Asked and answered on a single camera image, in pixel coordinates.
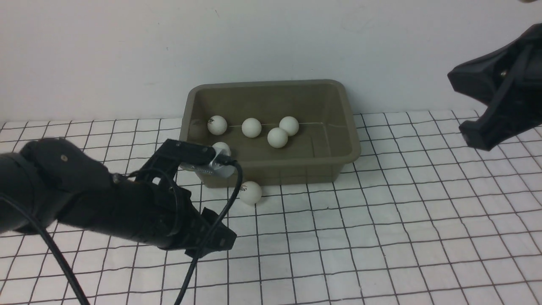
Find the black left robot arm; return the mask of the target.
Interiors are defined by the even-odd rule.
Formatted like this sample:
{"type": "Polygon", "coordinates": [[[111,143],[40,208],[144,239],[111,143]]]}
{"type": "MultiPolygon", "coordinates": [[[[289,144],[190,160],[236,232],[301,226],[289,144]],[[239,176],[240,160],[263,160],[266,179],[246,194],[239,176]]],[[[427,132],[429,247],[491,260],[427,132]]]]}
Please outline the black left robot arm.
{"type": "Polygon", "coordinates": [[[227,178],[240,164],[224,150],[166,140],[135,172],[110,172],[71,141],[30,141],[20,152],[1,154],[0,190],[44,228],[53,222],[90,230],[162,250],[184,250],[201,258],[232,249],[236,233],[222,224],[225,213],[199,212],[191,191],[174,181],[179,168],[227,178]]]}

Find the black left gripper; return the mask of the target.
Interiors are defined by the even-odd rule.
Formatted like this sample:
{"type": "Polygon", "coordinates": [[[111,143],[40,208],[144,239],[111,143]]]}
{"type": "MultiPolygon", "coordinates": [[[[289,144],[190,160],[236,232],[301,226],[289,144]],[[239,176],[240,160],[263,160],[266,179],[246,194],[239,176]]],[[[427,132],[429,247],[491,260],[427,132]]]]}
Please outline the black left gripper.
{"type": "Polygon", "coordinates": [[[172,178],[141,178],[148,187],[145,196],[140,242],[163,250],[185,250],[190,258],[231,250],[238,237],[222,224],[218,213],[204,207],[201,215],[191,202],[191,192],[172,178]],[[207,243],[201,241],[207,229],[214,229],[207,243]]]}

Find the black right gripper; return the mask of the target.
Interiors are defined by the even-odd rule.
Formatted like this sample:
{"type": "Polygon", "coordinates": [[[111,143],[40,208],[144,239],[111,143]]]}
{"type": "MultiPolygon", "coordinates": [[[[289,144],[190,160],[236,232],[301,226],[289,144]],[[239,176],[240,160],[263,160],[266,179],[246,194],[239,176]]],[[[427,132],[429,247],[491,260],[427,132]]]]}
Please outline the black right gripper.
{"type": "Polygon", "coordinates": [[[448,73],[455,92],[490,106],[459,125],[469,147],[490,151],[541,124],[541,27],[535,24],[507,46],[448,73]],[[503,96],[492,102],[501,88],[503,96]]]}

